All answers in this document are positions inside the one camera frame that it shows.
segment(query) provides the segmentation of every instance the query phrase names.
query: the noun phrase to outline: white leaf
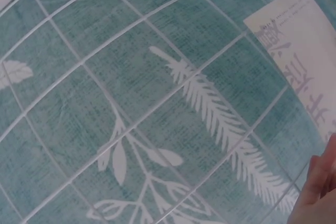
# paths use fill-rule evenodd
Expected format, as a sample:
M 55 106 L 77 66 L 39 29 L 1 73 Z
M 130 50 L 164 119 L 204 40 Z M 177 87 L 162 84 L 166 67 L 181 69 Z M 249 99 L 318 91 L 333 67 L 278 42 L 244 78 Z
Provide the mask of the white leaf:
M 165 150 L 165 149 L 159 149 L 159 151 L 169 161 L 169 163 L 172 164 L 172 166 L 179 166 L 183 163 L 183 159 L 179 155 L 177 155 L 175 152 Z M 154 150 L 149 149 L 147 151 L 147 154 L 151 161 L 154 161 L 158 163 L 159 165 L 167 167 L 167 164 L 165 163 L 165 161 L 162 158 L 160 158 Z
M 102 213 L 106 220 L 112 220 L 118 217 L 126 206 L 126 202 L 113 199 L 102 200 L 94 204 L 96 210 Z M 101 220 L 101 218 L 95 214 L 93 209 L 90 209 L 86 213 L 86 217 L 94 220 Z
M 110 160 L 110 155 L 111 155 L 111 149 L 108 149 L 102 156 L 99 157 L 98 161 L 98 171 L 103 171 L 106 170 L 109 160 Z
M 122 185 L 126 177 L 127 159 L 121 141 L 118 142 L 116 148 L 113 151 L 112 164 L 114 176 L 116 177 L 119 185 Z
M 200 221 L 199 224 L 224 224 L 224 223 L 218 222 L 218 221 L 202 220 L 202 221 Z
M 193 224 L 191 220 L 172 214 L 175 224 Z
M 8 73 L 11 83 L 19 83 L 24 79 L 33 76 L 33 71 L 25 63 L 16 60 L 9 60 L 4 61 L 4 66 Z M 3 71 L 4 70 L 0 68 L 0 90 L 9 86 L 6 74 Z

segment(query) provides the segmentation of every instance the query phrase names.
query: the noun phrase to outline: white fern leaf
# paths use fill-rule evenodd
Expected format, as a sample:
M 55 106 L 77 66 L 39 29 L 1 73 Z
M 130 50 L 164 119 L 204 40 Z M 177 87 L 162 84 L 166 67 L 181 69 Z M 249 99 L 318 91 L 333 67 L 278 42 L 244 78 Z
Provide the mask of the white fern leaf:
M 119 185 L 124 183 L 127 172 L 127 159 L 122 141 L 119 141 L 116 148 L 113 151 L 112 165 L 114 170 L 114 176 Z
M 160 52 L 162 59 L 169 59 Z M 181 84 L 193 74 L 192 68 L 184 61 L 168 60 L 167 66 L 176 84 Z M 201 114 L 211 136 L 216 136 L 216 144 L 221 142 L 222 151 L 231 150 L 246 133 L 241 123 L 228 107 L 222 103 L 213 85 L 208 84 L 206 76 L 197 74 L 183 87 L 183 96 L 196 112 Z M 266 204 L 275 204 L 285 193 L 289 183 L 280 176 L 267 171 L 267 164 L 262 153 L 249 139 L 245 139 L 230 156 L 232 169 L 237 170 L 237 179 L 247 182 L 248 189 L 259 196 Z M 296 201 L 295 195 L 286 195 L 282 201 L 282 211 L 291 209 Z
M 172 76 L 177 80 L 176 84 L 182 83 L 193 73 L 184 60 L 178 63 L 179 66 L 175 63 L 168 64 L 168 67 L 173 68 Z M 216 135 L 216 144 L 221 142 L 222 150 L 231 148 L 231 143 L 233 145 L 237 143 L 244 135 L 245 130 L 240 128 L 242 123 L 221 102 L 212 87 L 204 81 L 204 78 L 204 75 L 198 74 L 188 81 L 183 87 L 183 96 L 196 112 L 201 112 L 202 120 L 210 135 Z
M 21 81 L 33 76 L 33 71 L 26 63 L 16 60 L 8 60 L 4 61 L 4 66 L 11 83 L 20 83 Z M 8 79 L 3 68 L 0 68 L 0 90 L 7 86 L 9 86 Z

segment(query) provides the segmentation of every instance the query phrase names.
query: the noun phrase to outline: white leaf pattern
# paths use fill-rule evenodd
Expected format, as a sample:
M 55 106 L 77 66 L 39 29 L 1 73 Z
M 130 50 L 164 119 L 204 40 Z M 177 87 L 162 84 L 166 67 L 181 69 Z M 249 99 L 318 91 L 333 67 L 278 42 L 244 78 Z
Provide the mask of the white leaf pattern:
M 125 125 L 123 124 L 119 114 L 116 114 L 116 117 L 117 118 L 116 118 L 116 121 L 115 121 L 115 124 L 114 124 L 114 129 L 113 129 L 113 132 L 112 132 L 112 135 L 110 137 L 109 142 L 113 141 L 125 129 Z M 105 150 L 104 145 L 102 147 L 100 147 L 97 152 L 100 152 L 101 150 Z M 98 160 L 97 160 L 98 170 L 100 172 L 106 170 L 106 168 L 108 167 L 109 160 L 110 160 L 110 155 L 111 155 L 111 149 L 106 151 L 102 156 L 100 156 L 98 158 Z
M 193 224 L 191 220 L 172 214 L 175 224 Z
M 183 163 L 183 159 L 176 153 L 165 149 L 159 149 L 159 151 L 172 164 L 172 166 L 179 166 Z M 148 149 L 147 154 L 150 160 L 158 163 L 159 165 L 167 167 L 167 164 L 164 162 L 164 160 L 161 159 L 154 150 Z
M 222 222 L 218 222 L 218 221 L 204 220 L 204 221 L 200 221 L 199 224 L 223 224 L 223 223 Z
M 150 51 L 168 61 L 171 75 L 176 84 L 181 84 L 192 75 L 193 69 L 184 61 L 176 61 L 159 48 L 150 47 Z M 215 137 L 215 143 L 221 143 L 222 151 L 230 150 L 242 138 L 246 131 L 242 123 L 221 101 L 213 85 L 208 84 L 206 76 L 197 74 L 183 87 L 186 101 L 200 113 L 206 129 Z M 249 139 L 245 139 L 230 155 L 232 169 L 237 170 L 237 179 L 247 181 L 249 190 L 262 198 L 264 203 L 273 205 L 286 191 L 289 183 L 267 171 L 262 152 L 255 148 Z M 298 197 L 295 190 L 287 194 L 278 208 L 282 212 L 291 212 Z
M 119 185 L 124 183 L 127 172 L 127 159 L 122 141 L 119 141 L 116 148 L 113 151 L 112 165 L 114 170 L 114 176 L 116 177 Z
M 97 160 L 98 162 L 98 171 L 103 171 L 106 170 L 109 160 L 110 160 L 110 155 L 111 155 L 111 149 L 108 149 L 102 156 L 99 157 Z
M 108 199 L 95 203 L 94 207 L 102 213 L 106 220 L 113 220 L 122 213 L 127 205 L 128 204 L 123 201 Z M 86 217 L 94 220 L 101 220 L 101 218 L 95 214 L 93 209 L 90 209 L 86 213 Z
M 4 61 L 5 69 L 8 73 L 11 83 L 20 83 L 21 81 L 32 77 L 33 71 L 26 63 L 15 60 Z M 0 90 L 9 86 L 8 79 L 3 68 L 0 68 Z

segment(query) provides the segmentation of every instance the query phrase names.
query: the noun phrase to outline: white grid line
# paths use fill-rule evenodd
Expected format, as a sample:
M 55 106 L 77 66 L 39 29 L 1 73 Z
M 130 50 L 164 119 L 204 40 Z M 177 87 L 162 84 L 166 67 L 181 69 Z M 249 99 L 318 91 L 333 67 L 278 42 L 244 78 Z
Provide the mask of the white grid line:
M 41 10 L 43 11 L 43 13 L 44 13 L 46 16 L 48 16 L 49 14 L 48 14 L 48 12 L 46 11 L 46 9 L 43 7 L 43 4 L 40 2 L 40 0 L 35 0 L 35 1 L 36 1 L 37 4 L 39 5 L 39 7 L 40 7 Z M 54 27 L 54 29 L 55 29 L 57 32 L 59 32 L 59 29 L 58 29 L 58 27 L 56 26 L 56 24 L 54 23 L 54 21 L 53 21 L 52 19 L 50 19 L 49 21 L 50 21 L 51 25 Z M 13 88 L 12 83 L 10 82 L 10 79 L 9 79 L 8 73 L 6 72 L 6 69 L 5 69 L 5 74 L 7 75 L 8 82 L 9 82 L 10 88 L 11 88 L 11 90 L 12 90 L 12 93 L 13 93 L 13 95 L 14 95 L 14 97 L 15 97 L 15 100 L 16 100 L 16 102 L 18 103 L 18 105 L 19 105 L 21 111 L 23 112 L 23 111 L 24 111 L 24 108 L 23 108 L 23 106 L 22 106 L 22 104 L 21 104 L 21 102 L 20 102 L 20 100 L 19 100 L 19 98 L 18 98 L 18 96 L 17 96 L 17 94 L 16 94 L 14 88 Z M 36 139 L 39 141 L 39 143 L 41 144 L 41 146 L 43 147 L 43 149 L 44 149 L 45 152 L 47 153 L 47 155 L 48 155 L 48 157 L 50 158 L 50 160 L 52 161 L 53 165 L 55 165 L 55 167 L 56 167 L 56 168 L 59 170 L 59 172 L 63 175 L 63 177 L 65 178 L 65 180 L 68 179 L 66 173 L 62 170 L 62 168 L 60 167 L 60 165 L 57 163 L 56 159 L 53 157 L 52 153 L 49 151 L 48 147 L 45 145 L 44 141 L 41 139 L 41 137 L 40 137 L 39 134 L 37 133 L 37 131 L 36 131 L 36 129 L 34 128 L 34 126 L 33 126 L 32 122 L 31 122 L 30 118 L 28 117 L 28 115 L 26 115 L 25 118 L 26 118 L 26 120 L 27 120 L 27 122 L 28 122 L 28 124 L 29 124 L 29 126 L 30 126 L 30 128 L 31 128 L 31 130 L 32 130 L 32 132 L 34 133 Z M 77 193 L 77 195 L 84 201 L 84 203 L 85 203 L 87 206 L 89 206 L 89 208 L 92 209 L 92 210 L 95 212 L 95 214 L 96 214 L 97 216 L 99 216 L 99 217 L 101 218 L 102 222 L 103 222 L 104 224 L 108 224 L 107 221 L 104 219 L 104 217 L 100 214 L 100 212 L 98 212 L 98 211 L 94 208 L 94 206 L 93 206 L 93 205 L 86 199 L 86 197 L 85 197 L 85 196 L 78 190 L 78 188 L 77 188 L 74 184 L 70 184 L 70 186 L 74 189 L 74 191 Z
M 217 5 L 215 5 L 211 0 L 206 0 L 215 10 L 217 10 L 220 14 L 222 14 L 238 31 L 241 32 L 240 27 L 224 12 L 222 11 Z M 258 49 L 259 52 L 260 49 L 255 45 L 255 43 L 248 37 L 245 36 L 246 39 L 255 47 Z M 272 65 L 272 63 L 269 61 L 269 59 L 262 53 L 263 57 L 267 60 L 267 62 L 269 64 Z M 228 106 L 228 108 L 238 117 L 238 119 L 243 123 L 245 128 L 249 128 L 249 125 L 247 124 L 247 122 L 239 115 L 239 113 L 236 112 L 236 110 L 233 108 L 233 106 L 231 106 L 231 104 L 222 96 L 222 94 L 220 94 L 218 92 L 218 90 L 215 90 L 215 92 L 217 93 L 217 95 L 221 98 L 221 101 L 224 102 L 224 104 L 226 104 Z M 282 172 L 285 174 L 285 176 L 289 179 L 290 182 L 293 181 L 293 179 L 291 178 L 291 176 L 289 175 L 289 173 L 287 172 L 287 170 L 283 167 L 283 165 L 281 164 L 281 162 L 276 158 L 276 156 L 273 154 L 273 152 L 263 143 L 263 141 L 260 139 L 260 137 L 253 131 L 252 132 L 252 136 L 256 139 L 256 141 L 261 145 L 261 147 L 270 155 L 270 157 L 276 162 L 276 164 L 280 167 L 280 169 L 282 170 Z
M 75 1 L 77 1 L 77 0 L 70 0 L 70 1 L 68 1 L 67 3 L 65 3 L 64 5 L 62 5 L 60 8 L 58 8 L 57 10 L 55 10 L 53 13 L 51 13 L 50 15 L 48 15 L 45 19 L 43 19 L 35 27 L 33 27 L 27 34 L 25 34 L 25 36 L 23 36 L 17 43 L 15 43 L 14 46 L 12 46 L 11 49 L 5 55 L 2 56 L 2 58 L 0 59 L 0 63 L 3 62 L 19 45 L 21 45 L 38 28 L 40 28 L 42 25 L 44 25 L 45 23 L 47 23 L 50 19 L 52 19 L 54 16 L 56 16 L 58 13 L 60 13 L 62 10 L 64 10 L 65 8 L 67 8 L 69 5 L 71 5 Z
M 232 40 L 228 45 L 226 45 L 222 50 L 213 55 L 210 59 L 208 59 L 204 64 L 202 64 L 196 71 L 194 71 L 189 77 L 187 77 L 180 85 L 177 85 L 174 89 L 172 89 L 164 98 L 158 101 L 154 106 L 150 107 L 146 113 L 144 113 L 139 119 L 137 119 L 132 125 L 130 125 L 123 133 L 121 133 L 114 140 L 111 140 L 105 143 L 100 151 L 97 152 L 91 159 L 89 159 L 81 168 L 79 168 L 65 183 L 63 183 L 57 190 L 55 190 L 51 195 L 49 195 L 46 199 L 42 201 L 42 203 L 37 206 L 30 214 L 28 214 L 24 220 L 20 223 L 23 224 L 27 222 L 34 214 L 42 209 L 43 206 L 48 204 L 59 192 L 61 192 L 66 186 L 68 186 L 74 179 L 76 179 L 82 172 L 84 172 L 90 165 L 92 165 L 95 161 L 97 161 L 109 148 L 117 144 L 123 137 L 125 137 L 128 133 L 134 130 L 140 123 L 142 123 L 148 116 L 150 116 L 155 110 L 157 110 L 163 103 L 165 103 L 170 97 L 178 92 L 188 81 L 194 78 L 197 74 L 201 73 L 201 71 L 210 65 L 213 61 L 215 61 L 220 55 L 222 55 L 227 49 L 229 49 L 232 45 L 234 45 L 237 41 L 242 39 L 245 36 L 245 33 L 240 34 L 234 40 Z M 82 59 L 76 65 L 82 65 L 86 59 Z
M 120 32 L 113 35 L 111 38 L 106 40 L 103 44 L 101 44 L 99 47 L 94 49 L 91 53 L 89 53 L 87 56 L 85 56 L 83 59 L 81 59 L 79 62 L 74 64 L 66 73 L 64 73 L 60 78 L 58 78 L 53 84 L 51 84 L 45 91 L 43 91 L 25 110 L 23 113 L 21 113 L 12 123 L 11 125 L 5 130 L 5 132 L 0 136 L 0 143 L 1 141 L 6 137 L 6 135 L 17 125 L 17 123 L 39 102 L 41 101 L 51 90 L 53 90 L 58 84 L 60 84 L 65 78 L 67 78 L 70 74 L 72 74 L 77 68 L 82 66 L 87 60 L 92 58 L 96 53 L 101 51 L 103 48 L 105 48 L 107 45 L 109 45 L 112 41 L 116 40 L 123 34 L 125 34 L 127 31 L 138 25 L 139 23 L 143 22 L 150 16 L 154 15 L 155 13 L 161 11 L 162 9 L 166 8 L 167 6 L 175 3 L 178 0 L 171 0 L 167 2 L 166 4 L 158 7 L 157 9 L 151 11 L 150 13 L 143 16 L 143 18 L 140 18 L 136 20 L 135 22 L 131 23 L 126 28 L 122 29 Z
M 217 170 L 218 168 L 225 163 L 225 161 L 231 156 L 232 152 L 235 150 L 236 147 L 238 147 L 242 141 L 244 141 L 252 132 L 253 130 L 258 126 L 258 124 L 264 119 L 264 117 L 268 114 L 268 112 L 273 108 L 273 106 L 278 102 L 278 100 L 281 98 L 283 93 L 286 91 L 286 87 L 281 90 L 281 92 L 277 95 L 277 97 L 272 101 L 272 103 L 267 107 L 267 109 L 264 111 L 263 114 L 256 120 L 256 122 L 246 131 L 244 136 L 230 149 L 227 151 L 226 155 L 219 161 L 217 164 L 207 173 L 204 178 L 198 182 L 192 190 L 190 190 L 182 199 L 178 201 L 175 207 L 171 207 L 166 211 L 165 214 L 163 214 L 159 219 L 157 219 L 154 224 L 158 224 L 160 221 L 162 221 L 164 218 L 166 218 L 172 211 L 174 211 L 183 201 L 185 201 L 191 194 L 193 194 L 200 186 L 202 186 Z

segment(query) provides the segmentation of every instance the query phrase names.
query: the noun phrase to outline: paper label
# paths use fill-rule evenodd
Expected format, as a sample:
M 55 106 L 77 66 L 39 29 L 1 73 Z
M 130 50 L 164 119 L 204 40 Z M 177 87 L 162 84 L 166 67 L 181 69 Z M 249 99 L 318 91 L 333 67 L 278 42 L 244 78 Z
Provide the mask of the paper label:
M 324 141 L 336 132 L 336 31 L 314 0 L 274 0 L 244 20 Z

